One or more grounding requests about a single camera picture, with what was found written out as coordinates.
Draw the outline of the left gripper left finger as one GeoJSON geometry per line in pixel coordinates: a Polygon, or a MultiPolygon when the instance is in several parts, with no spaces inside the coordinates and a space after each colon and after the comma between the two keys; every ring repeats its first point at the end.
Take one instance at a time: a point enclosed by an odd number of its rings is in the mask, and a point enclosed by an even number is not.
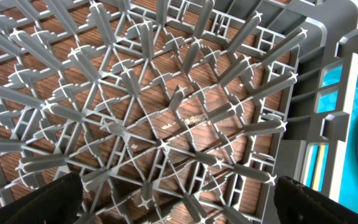
{"type": "Polygon", "coordinates": [[[71,172],[0,208],[0,223],[74,223],[82,201],[81,178],[71,172]]]}

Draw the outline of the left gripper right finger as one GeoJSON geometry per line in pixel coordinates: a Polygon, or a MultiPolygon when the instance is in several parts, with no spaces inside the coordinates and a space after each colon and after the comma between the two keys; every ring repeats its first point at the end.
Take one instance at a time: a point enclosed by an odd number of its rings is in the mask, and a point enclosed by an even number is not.
{"type": "Polygon", "coordinates": [[[358,213],[289,176],[278,178],[273,201],[281,224],[358,224],[358,213]]]}

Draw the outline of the wooden chopstick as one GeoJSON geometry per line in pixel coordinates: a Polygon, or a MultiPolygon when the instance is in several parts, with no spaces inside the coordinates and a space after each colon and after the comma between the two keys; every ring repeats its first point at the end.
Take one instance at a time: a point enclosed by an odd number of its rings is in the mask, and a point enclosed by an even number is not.
{"type": "Polygon", "coordinates": [[[319,184],[320,184],[320,180],[321,180],[321,173],[322,173],[322,169],[323,169],[323,161],[324,161],[324,155],[325,155],[325,147],[326,146],[324,144],[319,146],[318,157],[317,157],[317,161],[316,161],[316,170],[314,173],[313,188],[317,191],[319,191],[319,184]]]}

